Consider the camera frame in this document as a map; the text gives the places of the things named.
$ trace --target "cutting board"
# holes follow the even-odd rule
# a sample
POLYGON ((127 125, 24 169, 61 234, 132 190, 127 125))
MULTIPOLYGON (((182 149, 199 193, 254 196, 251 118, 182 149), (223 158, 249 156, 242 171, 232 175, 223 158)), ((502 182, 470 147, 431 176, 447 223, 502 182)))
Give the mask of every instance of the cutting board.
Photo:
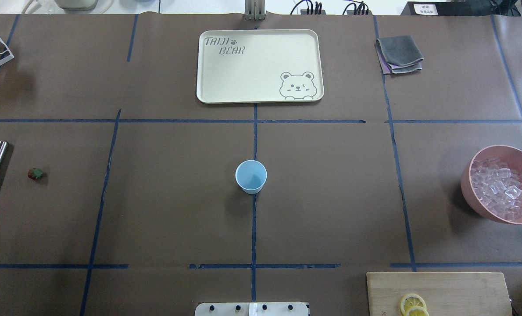
POLYGON ((370 316, 401 316, 400 300, 420 295, 430 316, 511 316, 505 276, 476 272, 367 272, 370 316))

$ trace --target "bowl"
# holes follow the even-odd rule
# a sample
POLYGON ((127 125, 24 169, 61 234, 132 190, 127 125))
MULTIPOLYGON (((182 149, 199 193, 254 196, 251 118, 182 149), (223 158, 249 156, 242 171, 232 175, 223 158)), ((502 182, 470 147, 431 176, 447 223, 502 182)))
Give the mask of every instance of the bowl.
POLYGON ((470 178, 473 162, 485 160, 490 157, 499 157, 502 161, 508 164, 509 168, 514 169, 522 174, 522 150, 504 145, 489 146, 478 151, 464 169, 462 178, 460 180, 462 194, 464 195, 464 198, 466 199, 466 202, 469 204, 469 206, 471 206, 473 210, 481 216, 489 218, 495 222, 522 225, 522 217, 511 222, 510 220, 505 220, 496 214, 493 214, 493 212, 481 204, 478 196, 473 190, 472 180, 470 178))

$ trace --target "yellow lemon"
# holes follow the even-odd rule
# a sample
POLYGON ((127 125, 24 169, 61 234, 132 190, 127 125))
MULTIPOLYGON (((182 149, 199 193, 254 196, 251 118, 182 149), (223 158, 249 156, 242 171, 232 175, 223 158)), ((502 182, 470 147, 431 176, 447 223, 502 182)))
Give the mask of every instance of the yellow lemon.
POLYGON ((405 312, 404 316, 429 316, 429 313, 421 306, 413 306, 405 312))
POLYGON ((414 306, 421 307, 423 310, 427 311, 427 304, 425 304, 425 300, 417 294, 409 293, 404 296, 400 301, 400 310, 401 314, 405 315, 406 312, 413 308, 414 306))

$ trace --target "bear face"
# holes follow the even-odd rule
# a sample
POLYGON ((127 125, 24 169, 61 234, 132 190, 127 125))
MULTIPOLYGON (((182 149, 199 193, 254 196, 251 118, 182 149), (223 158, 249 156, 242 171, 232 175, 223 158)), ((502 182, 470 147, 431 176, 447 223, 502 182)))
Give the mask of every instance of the bear face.
POLYGON ((318 92, 314 85, 314 74, 305 72, 292 75, 290 72, 281 74, 281 95, 285 100, 313 100, 318 92))

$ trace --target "gray towel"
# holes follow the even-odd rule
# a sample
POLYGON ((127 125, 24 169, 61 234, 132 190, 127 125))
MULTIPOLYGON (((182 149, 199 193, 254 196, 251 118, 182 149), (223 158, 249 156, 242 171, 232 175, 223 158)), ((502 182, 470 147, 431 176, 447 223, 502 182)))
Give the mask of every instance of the gray towel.
POLYGON ((378 38, 376 51, 384 74, 404 74, 423 69, 423 54, 411 35, 378 38))

